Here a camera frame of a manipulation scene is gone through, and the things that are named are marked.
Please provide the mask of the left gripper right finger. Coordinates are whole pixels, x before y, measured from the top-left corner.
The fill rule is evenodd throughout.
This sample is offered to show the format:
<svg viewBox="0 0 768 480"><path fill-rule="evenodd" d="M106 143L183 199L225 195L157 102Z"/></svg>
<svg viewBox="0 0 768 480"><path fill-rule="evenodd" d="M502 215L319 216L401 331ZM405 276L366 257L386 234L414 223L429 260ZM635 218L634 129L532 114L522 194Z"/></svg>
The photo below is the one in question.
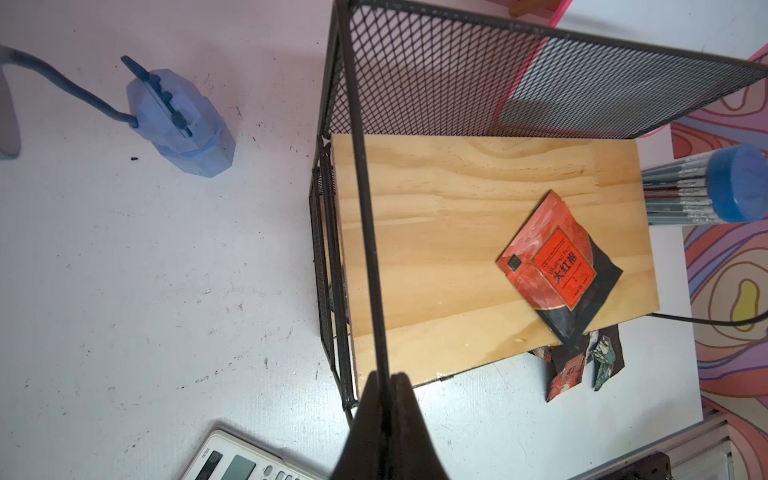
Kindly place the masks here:
<svg viewBox="0 0 768 480"><path fill-rule="evenodd" d="M391 377L392 430L389 462L392 479L448 479L405 373Z"/></svg>

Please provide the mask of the da hong pao tea bag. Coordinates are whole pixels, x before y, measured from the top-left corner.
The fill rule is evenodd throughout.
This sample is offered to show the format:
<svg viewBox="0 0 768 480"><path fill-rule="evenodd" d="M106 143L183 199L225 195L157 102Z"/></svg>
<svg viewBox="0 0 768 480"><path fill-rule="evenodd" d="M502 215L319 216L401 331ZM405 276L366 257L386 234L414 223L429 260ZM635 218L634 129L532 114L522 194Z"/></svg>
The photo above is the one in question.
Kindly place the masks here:
<svg viewBox="0 0 768 480"><path fill-rule="evenodd" d="M578 343L623 271L549 191L496 260L560 343Z"/></svg>

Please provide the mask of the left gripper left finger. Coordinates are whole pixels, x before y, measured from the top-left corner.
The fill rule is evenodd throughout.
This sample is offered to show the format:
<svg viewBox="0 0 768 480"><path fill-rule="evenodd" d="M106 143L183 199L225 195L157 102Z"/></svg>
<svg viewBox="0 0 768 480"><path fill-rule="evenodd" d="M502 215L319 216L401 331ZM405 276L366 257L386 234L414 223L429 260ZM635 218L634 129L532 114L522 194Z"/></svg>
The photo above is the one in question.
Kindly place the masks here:
<svg viewBox="0 0 768 480"><path fill-rule="evenodd" d="M379 380L377 373L371 372L330 479L384 479L388 445Z"/></svg>

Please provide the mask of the small orange tea bag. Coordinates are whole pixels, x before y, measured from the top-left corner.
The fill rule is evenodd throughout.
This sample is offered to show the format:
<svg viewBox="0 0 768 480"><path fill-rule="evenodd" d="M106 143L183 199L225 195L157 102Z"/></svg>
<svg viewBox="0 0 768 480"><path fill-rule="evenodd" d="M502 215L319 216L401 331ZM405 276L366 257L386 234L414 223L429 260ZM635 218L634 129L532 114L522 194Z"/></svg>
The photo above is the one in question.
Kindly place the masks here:
<svg viewBox="0 0 768 480"><path fill-rule="evenodd" d="M594 390L599 391L625 366L623 347L617 325L612 325L598 331L597 342L592 348L592 358L596 363Z"/></svg>

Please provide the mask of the red tea bag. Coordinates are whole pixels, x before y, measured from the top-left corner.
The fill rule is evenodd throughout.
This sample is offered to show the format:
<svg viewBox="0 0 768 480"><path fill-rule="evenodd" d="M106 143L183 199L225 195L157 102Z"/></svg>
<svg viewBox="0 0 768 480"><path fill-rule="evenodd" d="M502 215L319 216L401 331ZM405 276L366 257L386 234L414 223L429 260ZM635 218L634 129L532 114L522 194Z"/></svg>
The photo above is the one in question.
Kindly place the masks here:
<svg viewBox="0 0 768 480"><path fill-rule="evenodd" d="M554 377L550 381L546 401L551 402L583 380L587 361L586 349L557 346L551 353Z"/></svg>

